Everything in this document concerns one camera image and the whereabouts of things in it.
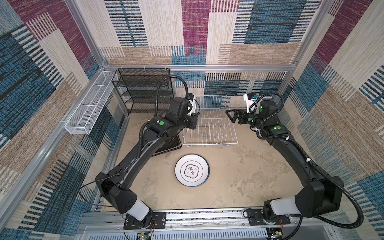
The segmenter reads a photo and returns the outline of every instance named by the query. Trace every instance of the white plate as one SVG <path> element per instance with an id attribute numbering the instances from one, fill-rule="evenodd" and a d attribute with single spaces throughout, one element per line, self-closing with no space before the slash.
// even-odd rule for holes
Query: white plate
<path id="1" fill-rule="evenodd" d="M 202 156 L 188 154 L 179 159 L 175 166 L 178 181 L 188 187 L 205 183 L 209 176 L 209 164 Z"/>

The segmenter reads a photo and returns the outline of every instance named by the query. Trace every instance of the table surface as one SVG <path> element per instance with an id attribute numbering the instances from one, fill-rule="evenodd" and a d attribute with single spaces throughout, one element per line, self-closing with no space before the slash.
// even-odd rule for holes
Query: table surface
<path id="1" fill-rule="evenodd" d="M 116 165 L 136 145 L 141 125 L 152 117 L 131 114 Z M 285 159 L 267 141 L 258 139 L 249 125 L 235 124 L 235 130 L 238 144 L 182 146 L 150 158 L 131 190 L 152 209 L 193 209 L 262 206 L 266 200 L 293 197 L 302 189 Z M 199 187 L 186 187 L 175 177 L 176 162 L 186 154 L 199 154 L 209 163 L 209 178 Z"/>

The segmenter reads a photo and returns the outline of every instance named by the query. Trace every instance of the black wire rack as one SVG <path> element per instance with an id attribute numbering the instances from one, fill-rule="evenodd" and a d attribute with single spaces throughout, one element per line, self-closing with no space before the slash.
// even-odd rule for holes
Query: black wire rack
<path id="1" fill-rule="evenodd" d="M 119 68 L 117 81 L 112 81 L 130 113 L 154 113 L 157 85 L 170 75 L 168 68 Z M 168 109 L 174 97 L 171 80 L 159 90 L 159 111 Z"/>

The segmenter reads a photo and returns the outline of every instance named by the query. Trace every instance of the white wire dish rack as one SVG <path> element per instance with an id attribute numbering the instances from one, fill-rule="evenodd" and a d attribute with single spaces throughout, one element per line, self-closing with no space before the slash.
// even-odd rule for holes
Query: white wire dish rack
<path id="1" fill-rule="evenodd" d="M 200 115 L 195 130 L 183 130 L 183 145 L 189 147 L 237 144 L 235 127 L 225 114 L 229 109 L 230 98 L 226 95 L 208 95 L 195 96 L 195 100 L 200 104 Z"/>
<path id="2" fill-rule="evenodd" d="M 103 71 L 65 124 L 70 134 L 90 134 L 112 89 L 115 72 Z"/>

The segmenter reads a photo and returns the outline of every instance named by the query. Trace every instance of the dish rack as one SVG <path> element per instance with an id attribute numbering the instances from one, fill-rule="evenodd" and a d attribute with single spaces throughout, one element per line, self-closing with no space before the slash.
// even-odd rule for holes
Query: dish rack
<path id="1" fill-rule="evenodd" d="M 225 114 L 229 109 L 230 97 L 226 95 L 195 96 L 195 100 L 200 105 L 197 126 L 195 130 L 183 129 L 182 144 L 187 147 L 237 144 L 235 127 Z"/>

